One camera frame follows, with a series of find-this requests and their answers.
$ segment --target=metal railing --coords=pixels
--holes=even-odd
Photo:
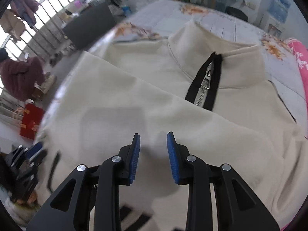
[[[34,30],[34,34],[26,29],[25,32],[30,35],[30,40],[27,41],[26,39],[21,37],[21,42],[24,43],[23,48],[21,46],[19,46],[18,44],[16,44],[14,41],[11,40],[11,35],[8,35],[6,37],[5,41],[1,45],[1,48],[5,48],[8,52],[8,54],[12,57],[12,59],[23,61],[22,55],[25,55],[25,53],[26,53],[25,48],[28,48],[29,50],[31,50],[34,55],[40,57],[45,62],[48,60],[48,58],[50,56],[52,56],[56,52],[57,47],[65,39],[64,33],[61,30],[61,27],[55,21],[55,18],[58,17],[60,19],[60,22],[62,22],[61,18],[59,17],[59,12],[61,12],[65,7],[61,3],[60,0],[56,0],[56,1],[58,1],[58,3],[60,4],[60,6],[62,8],[60,11],[57,11],[56,5],[53,4],[52,0],[40,0],[39,1],[39,4],[40,4],[39,6],[41,8],[43,8],[43,11],[45,12],[45,14],[49,18],[48,21],[44,22],[43,19],[38,15],[38,12],[34,13],[34,15],[37,19],[37,23],[40,22],[41,24],[43,24],[41,29],[44,28],[46,30],[46,32],[48,32],[48,35],[47,34],[44,35],[43,32],[40,29],[38,29],[36,26],[33,26],[31,28],[32,30]],[[44,7],[47,4],[49,4],[50,7],[55,11],[56,14],[54,16],[50,15],[47,12],[47,9]],[[13,46],[15,46],[14,47],[14,48],[16,48],[15,50],[18,49],[21,52],[21,54],[19,56],[16,56],[16,54],[14,54],[15,51],[13,50]],[[1,90],[8,93],[5,90],[5,88],[3,86],[1,86],[1,84],[0,84],[0,93],[1,93]]]

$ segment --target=collar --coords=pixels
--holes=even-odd
[[[168,38],[169,49],[180,69],[194,79],[213,52],[223,57],[220,88],[241,88],[265,80],[260,46],[226,41],[190,21]]]

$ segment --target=hanging clothes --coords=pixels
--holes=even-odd
[[[10,9],[4,12],[0,25],[5,33],[12,36],[14,42],[20,41],[20,36],[26,30],[24,23]]]
[[[12,10],[24,19],[32,28],[36,24],[34,13],[39,9],[39,3],[36,0],[12,0]]]

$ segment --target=red bag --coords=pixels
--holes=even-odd
[[[26,104],[26,109],[23,112],[19,135],[34,140],[45,112],[33,104]]]

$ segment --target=black stripe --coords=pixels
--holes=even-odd
[[[48,182],[47,182],[47,188],[48,188],[48,190],[51,194],[54,192],[53,189],[51,188],[52,178],[54,176],[54,171],[55,171],[56,166],[58,165],[58,163],[60,161],[60,158],[61,158],[61,154],[58,151],[55,158],[54,158],[54,161],[52,163],[52,167],[51,167],[50,174],[49,174],[49,177],[48,177]]]
[[[127,215],[130,214],[131,211],[132,211],[132,209],[129,208],[129,207],[126,207],[126,206],[121,207],[121,209],[120,209],[120,219],[121,219],[121,221],[123,221],[127,217]]]
[[[198,70],[196,77],[192,81],[188,91],[187,95],[185,97],[186,101],[189,101],[191,103],[195,103],[195,99],[197,97],[198,91],[201,87],[201,83],[206,75],[206,70],[210,63],[214,60],[214,57],[216,56],[215,53],[212,53],[211,56],[206,60],[206,62],[201,66],[201,68]]]
[[[144,224],[147,223],[147,221],[150,219],[150,216],[142,214],[138,220],[134,224],[132,224],[130,227],[125,229],[125,231],[136,231],[139,230]]]
[[[216,55],[214,57],[214,72],[211,78],[211,85],[210,89],[205,98],[205,102],[203,104],[203,108],[212,111],[216,99],[216,94],[218,90],[218,85],[221,76],[221,63],[222,63],[222,56]]]

